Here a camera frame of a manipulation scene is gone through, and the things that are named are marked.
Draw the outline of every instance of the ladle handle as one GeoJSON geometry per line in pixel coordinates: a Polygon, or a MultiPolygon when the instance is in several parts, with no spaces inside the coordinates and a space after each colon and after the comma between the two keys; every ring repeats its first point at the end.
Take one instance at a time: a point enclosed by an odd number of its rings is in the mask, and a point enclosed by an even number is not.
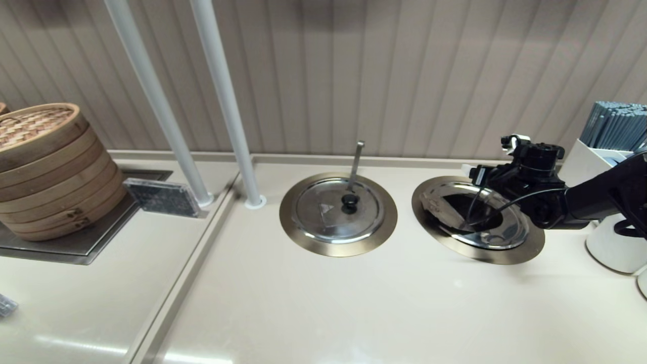
{"type": "Polygon", "coordinates": [[[353,169],[351,170],[351,177],[348,179],[348,191],[353,191],[353,186],[357,180],[357,167],[360,165],[360,156],[362,155],[362,148],[364,147],[364,141],[357,142],[357,149],[355,150],[355,159],[353,160],[353,169]]]}

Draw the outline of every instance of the bamboo steamer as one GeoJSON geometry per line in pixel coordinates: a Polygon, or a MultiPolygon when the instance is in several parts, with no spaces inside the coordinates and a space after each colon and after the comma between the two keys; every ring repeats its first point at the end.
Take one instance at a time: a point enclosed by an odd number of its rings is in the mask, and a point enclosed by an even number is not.
{"type": "Polygon", "coordinates": [[[25,240],[83,229],[126,194],[123,175],[74,104],[0,116],[0,222],[25,240]]]}

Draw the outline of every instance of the beige wall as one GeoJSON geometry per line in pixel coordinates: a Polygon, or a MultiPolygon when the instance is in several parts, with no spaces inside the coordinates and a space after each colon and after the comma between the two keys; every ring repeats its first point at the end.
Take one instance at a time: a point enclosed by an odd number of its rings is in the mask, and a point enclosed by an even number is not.
{"type": "MultiPolygon", "coordinates": [[[[647,104],[645,0],[215,0],[254,152],[499,157],[647,104]]],[[[131,8],[192,150],[230,150],[185,0],[131,8]]],[[[0,99],[66,100],[109,148],[167,149],[101,0],[0,0],[0,99]]]]}

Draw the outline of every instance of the black knob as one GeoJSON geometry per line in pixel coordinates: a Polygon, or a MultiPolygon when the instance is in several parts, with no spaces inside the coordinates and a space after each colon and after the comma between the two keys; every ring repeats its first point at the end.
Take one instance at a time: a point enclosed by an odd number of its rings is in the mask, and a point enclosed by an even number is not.
{"type": "Polygon", "coordinates": [[[345,194],[342,196],[342,212],[344,214],[352,215],[357,212],[357,203],[360,198],[354,194],[345,194]]]}

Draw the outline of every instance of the beige countertop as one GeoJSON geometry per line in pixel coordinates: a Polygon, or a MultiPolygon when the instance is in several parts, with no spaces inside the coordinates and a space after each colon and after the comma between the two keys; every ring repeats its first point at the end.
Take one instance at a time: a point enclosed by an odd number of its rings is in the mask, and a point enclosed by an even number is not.
{"type": "MultiPolygon", "coordinates": [[[[168,181],[186,182],[169,153],[113,155],[121,167],[172,170],[168,181]]],[[[140,210],[89,266],[0,256],[0,292],[19,303],[0,319],[0,363],[130,360],[238,171],[230,154],[197,160],[218,195],[200,218],[140,210]]]]}
{"type": "Polygon", "coordinates": [[[279,205],[306,177],[347,172],[349,159],[281,160],[257,158],[267,205],[249,210],[242,199],[233,203],[193,285],[185,297],[178,295],[181,306],[170,329],[158,333],[160,350],[148,359],[169,364],[645,362],[647,301],[635,277],[607,270],[587,254],[590,228],[546,231],[543,251],[524,264],[477,262],[435,241],[411,210],[418,184],[462,176],[459,163],[389,160],[380,167],[369,159],[359,173],[395,200],[395,231],[374,251],[329,258],[287,237],[279,205]],[[314,165],[319,162],[329,165],[314,165]]]}

